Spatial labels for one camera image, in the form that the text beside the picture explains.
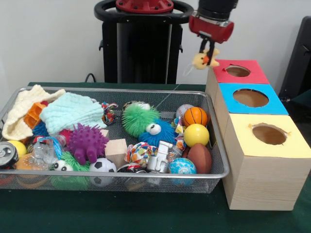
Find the blue ball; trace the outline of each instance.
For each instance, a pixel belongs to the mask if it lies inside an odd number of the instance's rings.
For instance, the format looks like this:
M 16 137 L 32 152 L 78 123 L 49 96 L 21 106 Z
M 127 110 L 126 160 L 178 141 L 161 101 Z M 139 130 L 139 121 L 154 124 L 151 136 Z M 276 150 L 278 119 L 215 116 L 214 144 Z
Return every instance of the blue ball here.
M 169 171 L 172 174 L 196 174 L 195 165 L 186 158 L 174 159 L 169 165 Z M 171 181 L 178 187 L 187 187 L 194 182 L 194 179 L 171 179 Z

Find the wire mesh basket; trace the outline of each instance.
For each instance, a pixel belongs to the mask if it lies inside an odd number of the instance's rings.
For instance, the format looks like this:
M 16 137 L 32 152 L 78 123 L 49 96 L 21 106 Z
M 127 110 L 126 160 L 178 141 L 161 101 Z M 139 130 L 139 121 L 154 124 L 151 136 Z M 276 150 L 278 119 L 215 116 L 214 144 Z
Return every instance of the wire mesh basket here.
M 0 112 L 0 131 L 19 92 L 16 91 Z M 53 93 L 60 87 L 45 87 Z M 155 174 L 155 173 L 114 173 L 78 171 L 36 171 L 0 169 L 1 189 L 38 189 L 38 190 L 89 190 L 89 191 L 137 191 L 137 192 L 178 192 L 211 193 L 219 179 L 229 173 L 225 148 L 220 135 L 217 119 L 209 96 L 194 91 L 152 91 L 125 89 L 64 88 L 67 92 L 89 96 L 98 102 L 115 102 L 116 122 L 109 125 L 109 139 L 125 138 L 127 145 L 138 140 L 125 132 L 121 124 L 122 107 L 132 100 L 139 100 L 156 107 L 161 118 L 171 122 L 176 110 L 182 104 L 203 108 L 211 116 L 207 128 L 210 133 L 208 144 L 212 157 L 210 174 Z

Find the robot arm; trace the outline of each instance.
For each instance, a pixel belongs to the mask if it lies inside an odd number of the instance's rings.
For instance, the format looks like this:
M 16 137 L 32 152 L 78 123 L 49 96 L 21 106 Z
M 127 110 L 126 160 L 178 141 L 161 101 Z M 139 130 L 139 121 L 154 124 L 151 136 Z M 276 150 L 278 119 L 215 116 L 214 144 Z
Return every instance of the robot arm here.
M 199 0 L 198 10 L 190 16 L 190 30 L 203 39 L 200 53 L 203 53 L 209 41 L 208 66 L 212 61 L 215 43 L 227 41 L 233 32 L 234 23 L 229 21 L 229 16 L 237 3 L 238 0 Z

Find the green toy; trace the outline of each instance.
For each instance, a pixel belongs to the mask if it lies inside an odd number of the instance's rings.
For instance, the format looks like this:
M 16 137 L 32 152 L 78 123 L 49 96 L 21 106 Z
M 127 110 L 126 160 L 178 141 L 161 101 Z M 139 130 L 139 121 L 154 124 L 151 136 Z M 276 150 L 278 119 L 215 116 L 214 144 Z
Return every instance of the green toy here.
M 146 127 L 160 118 L 160 113 L 154 108 L 142 108 L 139 104 L 130 104 L 125 108 L 122 116 L 122 124 L 130 135 L 138 137 L 145 132 Z
M 89 171 L 89 161 L 80 165 L 69 152 L 63 152 L 61 160 L 54 165 L 58 171 Z M 59 190 L 86 190 L 89 186 L 88 177 L 84 176 L 51 176 L 52 185 Z

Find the orange basketball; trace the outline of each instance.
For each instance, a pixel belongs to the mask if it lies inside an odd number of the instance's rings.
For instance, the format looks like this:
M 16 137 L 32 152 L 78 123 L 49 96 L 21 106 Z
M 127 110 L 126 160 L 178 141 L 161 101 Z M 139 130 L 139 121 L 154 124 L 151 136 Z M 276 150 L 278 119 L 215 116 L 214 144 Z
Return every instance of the orange basketball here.
M 206 126 L 208 116 L 202 108 L 192 107 L 185 112 L 183 122 L 186 127 L 192 124 L 201 124 Z

